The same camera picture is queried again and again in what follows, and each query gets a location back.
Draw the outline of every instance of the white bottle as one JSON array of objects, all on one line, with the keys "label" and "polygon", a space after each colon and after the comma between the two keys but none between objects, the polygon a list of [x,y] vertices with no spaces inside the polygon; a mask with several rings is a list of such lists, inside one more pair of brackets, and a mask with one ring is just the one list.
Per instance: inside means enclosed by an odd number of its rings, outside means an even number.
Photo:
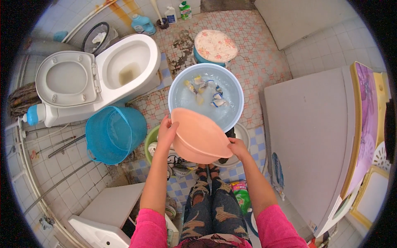
[{"label": "white bottle", "polygon": [[166,16],[169,24],[174,24],[178,20],[175,9],[171,6],[167,7],[167,11],[164,13],[164,15]]}]

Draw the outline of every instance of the green bottle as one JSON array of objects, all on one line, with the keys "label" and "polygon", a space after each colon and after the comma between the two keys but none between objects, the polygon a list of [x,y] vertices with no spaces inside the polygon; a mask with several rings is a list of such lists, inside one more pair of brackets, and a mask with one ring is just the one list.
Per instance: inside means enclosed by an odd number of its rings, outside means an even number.
[{"label": "green bottle", "polygon": [[182,20],[189,20],[192,18],[192,9],[186,4],[186,1],[183,1],[179,5],[179,10],[181,11]]}]

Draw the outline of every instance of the pink sleeve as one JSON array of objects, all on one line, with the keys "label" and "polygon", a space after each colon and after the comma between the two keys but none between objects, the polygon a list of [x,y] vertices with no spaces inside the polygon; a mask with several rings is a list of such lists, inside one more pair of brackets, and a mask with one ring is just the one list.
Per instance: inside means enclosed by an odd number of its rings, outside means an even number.
[{"label": "pink sleeve", "polygon": [[137,227],[129,244],[129,248],[138,247],[167,248],[166,219],[152,209],[139,210]]},{"label": "pink sleeve", "polygon": [[306,247],[307,244],[287,220],[278,205],[263,210],[256,220],[262,247]]}]

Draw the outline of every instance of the cleaning bottle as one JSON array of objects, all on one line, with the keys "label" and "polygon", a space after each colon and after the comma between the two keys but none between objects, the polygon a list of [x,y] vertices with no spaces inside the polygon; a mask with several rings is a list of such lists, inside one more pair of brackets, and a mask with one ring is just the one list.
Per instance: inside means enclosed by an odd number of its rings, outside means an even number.
[{"label": "cleaning bottle", "polygon": [[135,14],[132,16],[131,26],[135,29],[138,34],[154,35],[156,28],[150,19],[146,16],[140,16]]},{"label": "cleaning bottle", "polygon": [[169,24],[174,24],[177,22],[176,12],[173,7],[168,6],[167,11],[164,13],[164,15],[168,19]]},{"label": "cleaning bottle", "polygon": [[186,4],[186,1],[183,1],[179,5],[179,9],[181,10],[182,20],[189,20],[192,18],[192,9]]}]

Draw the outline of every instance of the washing machine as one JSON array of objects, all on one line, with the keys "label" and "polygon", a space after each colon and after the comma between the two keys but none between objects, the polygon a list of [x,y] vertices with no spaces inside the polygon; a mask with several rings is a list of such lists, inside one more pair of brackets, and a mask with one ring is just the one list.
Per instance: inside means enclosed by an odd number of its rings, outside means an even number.
[{"label": "washing machine", "polygon": [[259,93],[272,184],[315,237],[349,211],[384,140],[386,87],[355,62]]}]

